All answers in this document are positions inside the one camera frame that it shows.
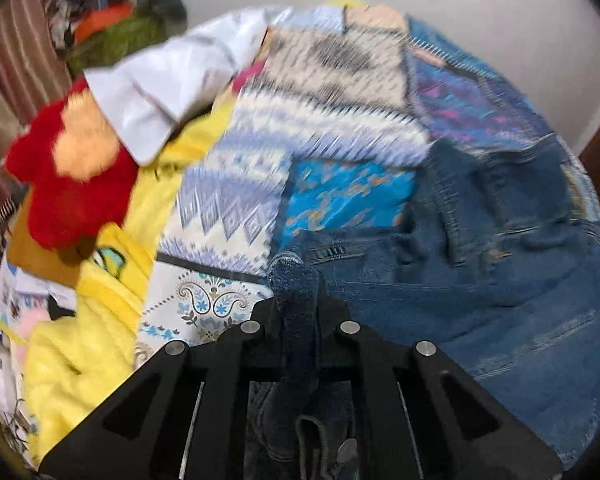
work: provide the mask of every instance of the red plush toy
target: red plush toy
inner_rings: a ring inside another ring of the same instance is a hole
[[[6,169],[32,184],[28,228],[47,249],[122,223],[138,166],[102,115],[86,81],[47,105],[17,139]]]

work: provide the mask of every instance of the green fabric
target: green fabric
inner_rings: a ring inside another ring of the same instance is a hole
[[[74,46],[67,55],[66,63],[76,79],[86,68],[114,65],[123,57],[166,39],[159,17],[131,16]]]

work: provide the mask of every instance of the pink fabric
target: pink fabric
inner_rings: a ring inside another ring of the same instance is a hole
[[[234,95],[238,95],[240,93],[240,90],[242,90],[242,87],[245,85],[249,78],[258,75],[260,72],[262,72],[265,62],[266,59],[260,60],[252,64],[247,70],[243,70],[242,72],[240,72],[234,79],[234,84],[231,87],[231,92]]]
[[[14,330],[24,341],[28,341],[33,333],[33,329],[42,321],[51,321],[49,313],[46,310],[46,305],[23,309]],[[16,345],[16,359],[22,367],[24,367],[27,359],[27,349],[26,345]]]

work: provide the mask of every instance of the yellow towel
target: yellow towel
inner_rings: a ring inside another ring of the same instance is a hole
[[[80,266],[75,318],[36,326],[23,386],[26,407],[38,422],[37,433],[29,435],[37,463],[131,375],[155,250],[184,168],[219,139],[234,104],[191,121],[141,168],[123,229],[105,225],[93,256]]]
[[[131,374],[153,262],[115,224],[105,225],[82,263],[75,317],[39,323],[29,341],[25,401],[38,421],[29,450],[40,461]]]
[[[334,7],[366,7],[368,3],[364,0],[327,0],[327,5]]]
[[[180,188],[184,169],[192,162],[202,160],[221,137],[229,125],[234,105],[235,98],[191,121],[176,140],[164,147],[156,160],[140,169],[123,229],[140,242],[152,258]]]

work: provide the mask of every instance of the purple patterned fabric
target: purple patterned fabric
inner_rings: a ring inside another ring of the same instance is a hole
[[[520,147],[533,142],[521,116],[487,98],[478,80],[416,57],[417,93],[432,139],[452,137],[477,148]]]

